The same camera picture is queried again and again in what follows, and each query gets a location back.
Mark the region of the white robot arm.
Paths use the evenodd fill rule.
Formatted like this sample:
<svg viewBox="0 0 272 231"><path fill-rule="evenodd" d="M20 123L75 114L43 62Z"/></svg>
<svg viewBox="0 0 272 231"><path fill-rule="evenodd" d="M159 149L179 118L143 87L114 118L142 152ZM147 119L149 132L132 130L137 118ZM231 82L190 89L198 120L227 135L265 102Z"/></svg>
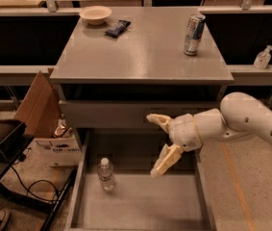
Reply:
<svg viewBox="0 0 272 231"><path fill-rule="evenodd" d="M175 118L150 114L147 120L159 125L172 141L162 148L151 169L154 178L165 174L183 153L199 149L211 139L233 141L256 135L272 145L272 111L243 92L226 95L218 109Z"/></svg>

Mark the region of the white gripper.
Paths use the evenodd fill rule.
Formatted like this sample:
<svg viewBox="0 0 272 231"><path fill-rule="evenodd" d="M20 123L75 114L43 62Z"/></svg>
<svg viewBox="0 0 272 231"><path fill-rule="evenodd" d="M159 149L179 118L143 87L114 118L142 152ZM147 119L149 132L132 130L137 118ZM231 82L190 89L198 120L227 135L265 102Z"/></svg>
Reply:
<svg viewBox="0 0 272 231"><path fill-rule="evenodd" d="M146 116L151 123L169 134L174 143L165 145L155 162L150 174L153 178L164 175L169 168L175 165L182 157L183 152L196 150L202 146L200 134L193 115L180 115L172 119L168 115L150 114Z"/></svg>

